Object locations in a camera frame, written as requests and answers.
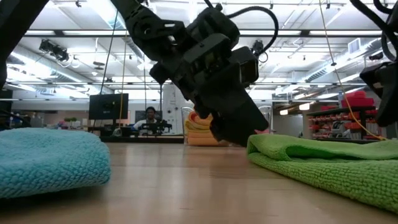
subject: man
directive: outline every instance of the man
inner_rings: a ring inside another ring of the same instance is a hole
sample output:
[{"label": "man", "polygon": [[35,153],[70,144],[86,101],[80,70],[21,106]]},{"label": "man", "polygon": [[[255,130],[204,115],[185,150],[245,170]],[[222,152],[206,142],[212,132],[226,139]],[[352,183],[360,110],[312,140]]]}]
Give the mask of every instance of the man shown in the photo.
[{"label": "man", "polygon": [[[153,106],[150,106],[150,107],[148,107],[148,108],[145,110],[145,112],[146,112],[146,115],[147,115],[147,119],[138,121],[138,122],[133,126],[133,128],[134,128],[135,130],[140,130],[140,129],[142,129],[142,125],[143,125],[143,124],[156,123],[156,119],[155,119],[156,110],[155,110],[155,108],[154,108]],[[152,134],[152,131],[150,131],[150,130],[141,130],[140,133],[141,133],[141,134],[143,134],[143,133]]]}]

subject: teal towel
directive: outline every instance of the teal towel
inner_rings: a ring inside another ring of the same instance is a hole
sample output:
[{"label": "teal towel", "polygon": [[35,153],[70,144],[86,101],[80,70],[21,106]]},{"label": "teal towel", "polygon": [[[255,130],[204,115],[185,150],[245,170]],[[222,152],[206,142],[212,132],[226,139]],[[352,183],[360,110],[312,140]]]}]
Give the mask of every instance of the teal towel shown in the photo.
[{"label": "teal towel", "polygon": [[325,142],[250,136],[255,164],[306,184],[398,213],[398,141]]},{"label": "teal towel", "polygon": [[0,132],[0,198],[107,183],[109,149],[84,131],[23,128]]}]

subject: table surface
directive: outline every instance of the table surface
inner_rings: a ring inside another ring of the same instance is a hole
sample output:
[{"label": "table surface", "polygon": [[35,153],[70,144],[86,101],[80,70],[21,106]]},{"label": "table surface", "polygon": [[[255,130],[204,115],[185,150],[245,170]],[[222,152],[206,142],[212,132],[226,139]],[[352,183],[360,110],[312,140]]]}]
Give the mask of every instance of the table surface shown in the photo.
[{"label": "table surface", "polygon": [[236,147],[108,144],[101,187],[0,200],[0,223],[398,223],[398,216],[260,168]]}]

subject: shelving unit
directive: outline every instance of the shelving unit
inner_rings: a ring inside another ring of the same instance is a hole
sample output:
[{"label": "shelving unit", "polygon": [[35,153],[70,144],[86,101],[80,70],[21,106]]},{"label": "shelving unit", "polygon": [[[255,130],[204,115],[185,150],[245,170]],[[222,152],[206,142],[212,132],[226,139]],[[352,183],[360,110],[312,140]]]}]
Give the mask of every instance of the shelving unit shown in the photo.
[{"label": "shelving unit", "polygon": [[[369,118],[375,118],[376,114],[368,114],[367,111],[374,111],[374,106],[364,106],[364,107],[352,107],[352,111],[356,114],[356,118],[361,122],[362,126],[366,127],[366,120]],[[373,140],[368,140],[366,135],[367,132],[361,128],[360,139],[348,139],[348,138],[336,138],[333,137],[336,133],[335,129],[333,129],[334,121],[351,121],[354,123],[352,116],[350,115],[349,108],[338,108],[326,111],[317,111],[313,113],[307,114],[308,118],[310,118],[313,122],[313,126],[319,126],[319,130],[323,130],[325,136],[327,137],[318,137],[314,139],[318,139],[321,141],[341,141],[341,142],[355,142],[355,143],[369,143],[373,142]],[[329,126],[330,132],[325,131],[325,129],[321,127]]]}]

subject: green towel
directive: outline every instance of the green towel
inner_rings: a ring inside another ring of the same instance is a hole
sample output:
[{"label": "green towel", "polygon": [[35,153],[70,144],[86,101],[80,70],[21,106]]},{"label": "green towel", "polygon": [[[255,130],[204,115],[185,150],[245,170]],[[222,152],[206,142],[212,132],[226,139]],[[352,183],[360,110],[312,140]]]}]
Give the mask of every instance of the green towel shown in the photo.
[{"label": "green towel", "polygon": [[248,158],[314,187],[398,213],[398,141],[360,145],[257,134],[249,138]]}]

